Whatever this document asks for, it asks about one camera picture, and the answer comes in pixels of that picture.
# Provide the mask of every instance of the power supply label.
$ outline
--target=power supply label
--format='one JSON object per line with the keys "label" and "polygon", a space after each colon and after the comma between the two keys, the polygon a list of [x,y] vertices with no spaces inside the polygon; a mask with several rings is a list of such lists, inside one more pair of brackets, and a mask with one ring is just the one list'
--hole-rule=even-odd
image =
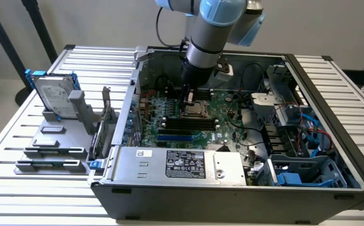
{"label": "power supply label", "polygon": [[167,151],[165,176],[205,179],[204,152]]}

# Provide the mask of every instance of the black pole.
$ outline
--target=black pole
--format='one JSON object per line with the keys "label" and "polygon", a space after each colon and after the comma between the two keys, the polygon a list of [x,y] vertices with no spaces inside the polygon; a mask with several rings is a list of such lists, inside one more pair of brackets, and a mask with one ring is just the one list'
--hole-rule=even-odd
{"label": "black pole", "polygon": [[28,81],[25,79],[25,76],[24,76],[25,68],[24,68],[23,62],[20,60],[16,49],[15,49],[15,47],[12,45],[8,34],[7,34],[1,24],[0,24],[0,45],[3,46],[3,48],[4,48],[5,52],[7,52],[7,55],[9,57],[9,60],[12,62],[12,64],[13,64],[13,67],[16,69],[19,77],[20,77],[24,85],[25,85],[25,88],[19,91],[19,93],[16,95],[16,98],[15,98],[15,101],[16,101],[17,105],[21,105],[21,103],[24,102],[28,94],[32,91],[32,88],[31,88],[31,85],[29,85],[29,83],[28,83]]}
{"label": "black pole", "polygon": [[44,20],[41,17],[41,13],[39,10],[37,0],[21,0],[21,2],[23,2],[23,5],[24,5],[27,11],[29,12],[32,23],[33,23],[33,26],[37,30],[40,40],[43,42],[43,46],[44,46],[49,61],[53,64],[53,62],[57,58],[57,54],[55,51],[55,47],[52,44],[49,33],[48,33],[48,30],[47,30],[47,27],[44,24]]}

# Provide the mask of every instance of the motherboard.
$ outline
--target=motherboard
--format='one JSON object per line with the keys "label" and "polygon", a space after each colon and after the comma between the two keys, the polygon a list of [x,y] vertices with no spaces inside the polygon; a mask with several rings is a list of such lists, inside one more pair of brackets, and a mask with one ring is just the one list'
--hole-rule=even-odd
{"label": "motherboard", "polygon": [[148,90],[140,99],[143,147],[217,150],[228,146],[232,152],[247,149],[236,144],[244,130],[241,113],[231,103],[239,95],[227,91],[203,90],[193,106],[179,108],[179,93]]}

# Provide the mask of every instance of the robot end effector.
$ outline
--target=robot end effector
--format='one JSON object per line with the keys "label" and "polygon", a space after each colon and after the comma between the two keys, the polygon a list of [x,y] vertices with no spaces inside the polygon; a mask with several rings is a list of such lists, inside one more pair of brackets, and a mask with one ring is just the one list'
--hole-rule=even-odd
{"label": "robot end effector", "polygon": [[181,67],[180,105],[193,105],[195,92],[208,82],[227,42],[249,46],[264,15],[260,0],[156,0],[157,5],[197,16]]}

